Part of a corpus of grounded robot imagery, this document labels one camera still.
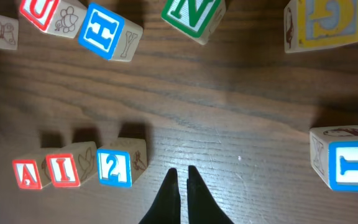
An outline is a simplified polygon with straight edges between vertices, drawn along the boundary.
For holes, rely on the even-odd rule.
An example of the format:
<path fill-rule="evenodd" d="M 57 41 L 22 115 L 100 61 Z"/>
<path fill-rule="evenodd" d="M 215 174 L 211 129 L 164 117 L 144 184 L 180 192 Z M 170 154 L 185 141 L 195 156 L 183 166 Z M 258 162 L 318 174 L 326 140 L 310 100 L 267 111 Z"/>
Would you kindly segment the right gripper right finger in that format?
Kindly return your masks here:
<path fill-rule="evenodd" d="M 233 224 L 221 210 L 195 166 L 188 166 L 189 224 Z"/>

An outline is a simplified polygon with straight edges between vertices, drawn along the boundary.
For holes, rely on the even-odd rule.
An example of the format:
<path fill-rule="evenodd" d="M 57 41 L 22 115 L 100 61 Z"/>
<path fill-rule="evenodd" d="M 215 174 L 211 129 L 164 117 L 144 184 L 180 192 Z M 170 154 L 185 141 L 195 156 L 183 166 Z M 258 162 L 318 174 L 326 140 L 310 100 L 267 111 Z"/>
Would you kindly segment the blue 2 block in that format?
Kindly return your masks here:
<path fill-rule="evenodd" d="M 97 149 L 96 162 L 100 184 L 131 188 L 148 168 L 146 141 L 117 138 Z"/>

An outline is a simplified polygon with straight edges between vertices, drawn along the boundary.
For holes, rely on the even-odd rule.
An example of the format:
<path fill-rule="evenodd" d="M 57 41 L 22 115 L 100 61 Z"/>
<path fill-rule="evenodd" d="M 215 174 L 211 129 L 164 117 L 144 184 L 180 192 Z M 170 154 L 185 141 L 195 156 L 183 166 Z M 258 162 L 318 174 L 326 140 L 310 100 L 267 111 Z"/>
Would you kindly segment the red A block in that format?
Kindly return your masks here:
<path fill-rule="evenodd" d="M 51 178 L 46 155 L 59 148 L 41 148 L 12 160 L 17 185 L 24 190 L 42 190 L 50 185 Z"/>

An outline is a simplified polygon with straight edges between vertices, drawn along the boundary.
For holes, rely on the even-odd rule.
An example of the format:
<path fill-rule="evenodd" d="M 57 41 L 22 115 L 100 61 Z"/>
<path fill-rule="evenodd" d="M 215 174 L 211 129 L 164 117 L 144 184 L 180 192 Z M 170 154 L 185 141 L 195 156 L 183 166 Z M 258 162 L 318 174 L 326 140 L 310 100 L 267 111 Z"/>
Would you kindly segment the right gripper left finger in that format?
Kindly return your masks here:
<path fill-rule="evenodd" d="M 151 207 L 139 224 L 180 224 L 180 212 L 177 170 L 170 168 Z"/>

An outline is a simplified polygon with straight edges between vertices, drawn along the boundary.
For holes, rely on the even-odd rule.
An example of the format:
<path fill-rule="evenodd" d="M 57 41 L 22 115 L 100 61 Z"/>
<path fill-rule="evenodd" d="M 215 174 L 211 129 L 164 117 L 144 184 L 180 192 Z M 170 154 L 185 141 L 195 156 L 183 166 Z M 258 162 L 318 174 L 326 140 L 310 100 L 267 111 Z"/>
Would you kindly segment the red I block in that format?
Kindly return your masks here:
<path fill-rule="evenodd" d="M 97 173 L 96 143 L 93 141 L 69 144 L 45 159 L 55 188 L 80 187 Z"/>

